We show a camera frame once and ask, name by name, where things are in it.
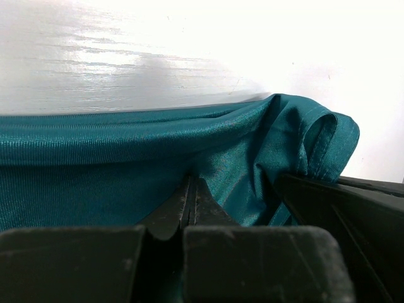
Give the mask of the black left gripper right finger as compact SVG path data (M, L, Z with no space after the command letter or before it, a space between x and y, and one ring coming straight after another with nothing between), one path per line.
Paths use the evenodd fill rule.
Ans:
M189 226L239 226L215 201L204 179L196 180L195 202L189 212Z

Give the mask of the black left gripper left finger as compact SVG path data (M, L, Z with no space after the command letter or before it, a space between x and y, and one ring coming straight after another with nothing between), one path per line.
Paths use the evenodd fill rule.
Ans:
M191 177L185 177L173 195L137 224L144 226L155 239L167 241L178 230L187 226L188 197L191 195Z

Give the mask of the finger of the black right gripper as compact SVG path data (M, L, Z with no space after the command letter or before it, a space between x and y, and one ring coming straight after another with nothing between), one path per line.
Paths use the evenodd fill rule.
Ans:
M403 197L404 184L385 181L374 181L367 179L357 179L352 177L340 177L338 183L345 186L357 187L369 191L378 191L397 197Z
M275 191L299 224L337 240L357 302L403 302L403 197L290 174Z

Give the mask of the teal cloth napkin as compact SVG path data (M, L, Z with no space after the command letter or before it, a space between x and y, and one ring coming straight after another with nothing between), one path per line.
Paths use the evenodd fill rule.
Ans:
M243 226L282 226L282 173L335 181L357 123L304 97L187 109L1 118L1 229L133 225L187 175Z

